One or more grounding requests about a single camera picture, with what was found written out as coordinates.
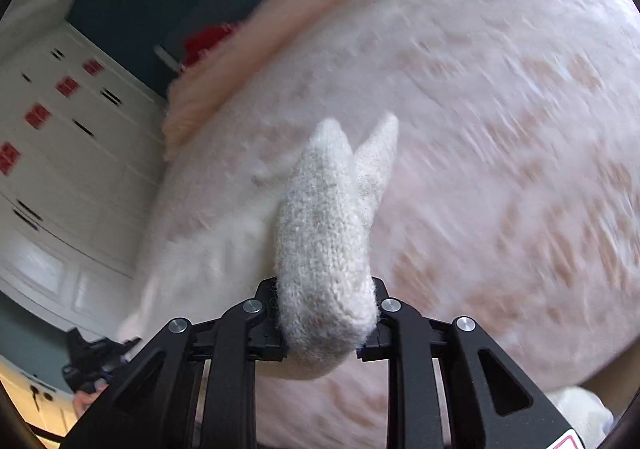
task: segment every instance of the cabinet door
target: cabinet door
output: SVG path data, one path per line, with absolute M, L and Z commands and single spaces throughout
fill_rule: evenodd
M 129 177 L 120 174 L 120 180 L 111 186 L 109 199 L 119 198 L 121 187 L 126 198 L 116 206 L 101 192 L 79 190 L 71 175 L 63 175 L 62 169 L 56 168 L 32 143 L 14 140 L 0 129 L 0 142 L 2 137 L 12 140 L 20 157 L 7 175 L 0 175 L 0 194 L 56 238 L 117 272 L 133 274 L 155 185 L 145 180 L 143 187 L 148 192 L 141 194 Z M 94 173 L 95 182 L 99 183 L 104 172 Z
M 139 81 L 134 86 L 137 79 L 73 27 L 64 25 L 55 29 L 43 39 L 37 53 L 39 55 L 32 56 L 28 62 L 35 60 L 46 70 L 58 66 L 58 75 L 73 77 L 157 140 L 162 140 L 160 127 L 164 112 L 161 106 L 164 100 L 145 89 Z M 41 77 L 45 79 L 47 74 L 41 74 Z
M 35 315 L 89 337 L 113 337 L 132 280 L 69 247 L 0 197 L 0 290 Z
M 122 177 L 124 164 L 71 120 L 61 118 L 52 104 L 44 100 L 35 104 L 50 111 L 46 122 L 36 129 L 22 118 L 9 132 L 0 130 L 0 135 L 4 134 L 17 146 L 26 145 L 29 152 L 37 150 L 51 168 L 64 174 L 80 190 L 109 200 Z

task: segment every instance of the white cabinet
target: white cabinet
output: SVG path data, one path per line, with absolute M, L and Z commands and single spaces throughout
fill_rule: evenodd
M 113 337 L 132 279 L 73 249 L 0 197 L 0 291 L 33 314 L 95 339 Z
M 67 24 L 0 86 L 0 291 L 113 336 L 164 169 L 161 100 Z

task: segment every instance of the red cloth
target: red cloth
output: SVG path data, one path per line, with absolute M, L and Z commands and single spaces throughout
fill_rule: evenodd
M 240 23 L 216 24 L 185 39 L 184 49 L 187 51 L 187 57 L 182 61 L 182 66 L 193 66 L 205 57 L 209 50 L 235 32 L 239 26 Z

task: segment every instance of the warning label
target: warning label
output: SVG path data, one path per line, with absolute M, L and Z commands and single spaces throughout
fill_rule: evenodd
M 584 446 L 576 432 L 573 429 L 569 429 L 546 449 L 584 449 Z

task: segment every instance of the metal screw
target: metal screw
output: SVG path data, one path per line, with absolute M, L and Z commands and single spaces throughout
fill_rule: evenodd
M 400 309 L 401 304 L 397 299 L 385 299 L 381 306 L 382 309 L 387 312 L 397 312 Z
M 248 299 L 242 304 L 242 310 L 248 314 L 255 314 L 262 310 L 262 303 L 257 299 Z
M 476 328 L 476 322 L 471 317 L 458 317 L 456 326 L 463 332 L 470 332 Z
M 169 323 L 169 331 L 172 334 L 181 334 L 187 329 L 187 326 L 189 326 L 189 324 L 185 319 L 173 319 Z

